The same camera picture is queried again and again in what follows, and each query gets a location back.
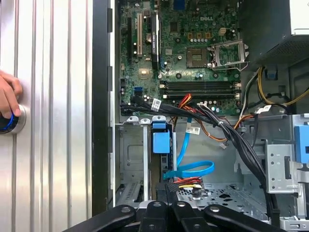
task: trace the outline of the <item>finger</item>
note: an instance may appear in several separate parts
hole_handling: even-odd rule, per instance
[[[14,94],[14,91],[12,90],[12,88],[7,84],[6,87],[4,87],[4,94],[6,96],[6,99],[10,105],[10,108],[13,112],[13,114],[16,116],[16,117],[19,117],[21,115],[21,112],[20,112],[20,109],[19,109],[19,106],[18,106],[18,102],[17,102],[17,99],[16,99],[16,96]]]
[[[0,112],[4,118],[10,119],[12,116],[11,108],[6,99],[3,89],[0,89]]]
[[[23,88],[22,88],[22,86],[20,84],[20,81],[16,77],[14,77],[14,76],[12,76],[12,75],[4,72],[4,71],[1,71],[1,70],[0,70],[0,75],[3,77],[3,79],[7,83],[9,83],[9,84],[11,84],[13,86],[14,94],[16,96],[22,94]]]

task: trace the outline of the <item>screw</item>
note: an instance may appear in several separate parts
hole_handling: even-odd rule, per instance
[[[216,206],[212,206],[211,207],[211,211],[215,212],[215,213],[218,213],[220,211],[220,209]]]
[[[179,207],[185,207],[185,203],[184,203],[184,202],[178,202],[177,205],[178,205]]]
[[[131,210],[130,210],[130,208],[129,207],[123,207],[122,209],[121,209],[121,212],[122,213],[128,213],[128,212],[130,212]]]
[[[160,206],[161,206],[161,203],[160,203],[160,202],[154,203],[154,207],[160,207]]]

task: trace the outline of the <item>yellow wire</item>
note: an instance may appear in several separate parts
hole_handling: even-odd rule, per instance
[[[179,186],[179,188],[199,188],[200,189],[200,186],[198,186],[198,185],[181,185],[181,186]]]
[[[272,101],[269,101],[265,95],[264,95],[264,92],[263,92],[263,88],[262,88],[262,73],[263,73],[263,69],[260,68],[259,72],[258,72],[258,78],[257,78],[257,83],[258,83],[258,87],[259,87],[259,92],[262,96],[262,98],[265,100],[265,102],[267,104],[275,104],[274,102]],[[305,91],[303,94],[301,94],[300,96],[298,96],[297,98],[295,98],[294,100],[292,101],[289,101],[287,103],[284,103],[284,105],[292,105],[294,104],[295,102],[299,101],[300,99],[302,99],[303,97],[305,97],[307,94],[309,94],[309,89],[307,91]]]

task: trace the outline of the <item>hand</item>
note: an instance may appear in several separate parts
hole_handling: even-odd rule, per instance
[[[0,70],[0,115],[11,118],[12,112],[16,117],[21,115],[16,97],[23,92],[17,78]]]

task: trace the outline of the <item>sata port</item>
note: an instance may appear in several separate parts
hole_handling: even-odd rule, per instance
[[[134,87],[134,94],[138,96],[143,95],[143,87]]]

